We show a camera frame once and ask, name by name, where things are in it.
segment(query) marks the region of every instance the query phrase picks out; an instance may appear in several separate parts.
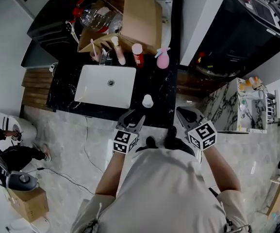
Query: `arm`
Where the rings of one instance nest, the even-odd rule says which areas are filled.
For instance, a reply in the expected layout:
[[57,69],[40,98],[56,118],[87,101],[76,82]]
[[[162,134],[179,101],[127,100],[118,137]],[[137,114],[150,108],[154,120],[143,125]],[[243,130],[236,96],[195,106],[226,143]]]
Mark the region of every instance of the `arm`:
[[114,152],[97,188],[96,194],[116,197],[125,155]]
[[203,151],[213,173],[218,189],[241,191],[237,175],[215,147]]
[[75,222],[72,224],[71,233],[82,233],[87,224],[96,219],[98,212],[102,213],[114,202],[124,161],[124,154],[114,152],[94,196],[86,206],[80,208]]
[[5,135],[5,136],[18,136],[18,133],[15,132],[15,131],[5,130],[5,131],[4,131],[4,135]]

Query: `pink spray bottle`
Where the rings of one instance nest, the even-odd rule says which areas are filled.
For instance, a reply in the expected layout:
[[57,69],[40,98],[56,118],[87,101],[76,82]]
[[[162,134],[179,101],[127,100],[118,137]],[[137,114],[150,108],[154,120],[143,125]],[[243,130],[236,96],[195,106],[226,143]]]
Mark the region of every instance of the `pink spray bottle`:
[[169,55],[167,53],[167,51],[169,50],[170,48],[160,48],[157,50],[157,54],[155,56],[155,58],[158,57],[157,59],[157,66],[160,68],[160,69],[166,69],[169,65]]

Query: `hand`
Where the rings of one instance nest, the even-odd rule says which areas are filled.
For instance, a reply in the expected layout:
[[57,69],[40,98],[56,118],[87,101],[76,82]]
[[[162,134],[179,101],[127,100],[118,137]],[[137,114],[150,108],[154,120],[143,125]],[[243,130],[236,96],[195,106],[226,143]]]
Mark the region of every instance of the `hand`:
[[4,132],[4,135],[5,135],[5,136],[14,136],[14,137],[17,137],[17,136],[18,136],[18,133],[15,132],[15,131],[8,131],[8,130],[6,130],[6,131]]

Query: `white floor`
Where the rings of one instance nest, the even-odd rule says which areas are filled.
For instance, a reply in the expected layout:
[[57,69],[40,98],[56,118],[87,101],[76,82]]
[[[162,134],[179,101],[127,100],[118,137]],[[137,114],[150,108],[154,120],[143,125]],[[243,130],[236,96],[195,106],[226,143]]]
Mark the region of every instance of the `white floor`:
[[[184,96],[177,99],[177,105],[195,106],[196,102],[197,100]],[[25,108],[25,118],[37,126],[37,142],[48,144],[52,153],[52,162],[34,160],[33,165],[50,167],[56,172],[67,174],[93,193],[102,176],[100,170],[104,171],[109,159],[108,140],[112,137],[116,122],[31,107]],[[178,129],[178,137],[184,138],[183,128],[176,117],[174,124]],[[165,129],[144,126],[137,147],[143,146],[149,135],[154,136],[157,145],[161,146],[165,133]],[[280,127],[270,125],[268,134],[218,134],[216,146],[239,177],[253,232],[268,232],[276,224],[274,218],[267,218],[257,211],[265,206],[271,187],[270,177],[279,173],[277,164],[280,160]],[[93,164],[88,160],[84,149]],[[131,166],[131,157],[132,153],[128,154],[123,178]],[[207,186],[217,189],[205,159],[201,167]],[[47,193],[50,210],[47,217],[53,233],[68,233],[82,200],[90,199],[91,194],[48,172],[36,173],[40,186]]]

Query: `cup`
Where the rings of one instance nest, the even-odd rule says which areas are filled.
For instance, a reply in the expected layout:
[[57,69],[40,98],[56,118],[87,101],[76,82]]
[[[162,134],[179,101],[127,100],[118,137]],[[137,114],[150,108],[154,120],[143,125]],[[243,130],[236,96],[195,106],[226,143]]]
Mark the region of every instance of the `cup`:
[[92,50],[92,51],[90,51],[90,56],[91,56],[91,58],[93,58],[96,62],[100,62],[100,58],[101,58],[101,51],[100,51],[100,49],[97,47],[97,46],[95,46],[95,49],[96,49],[96,52],[97,52],[97,55],[95,56],[95,52]]

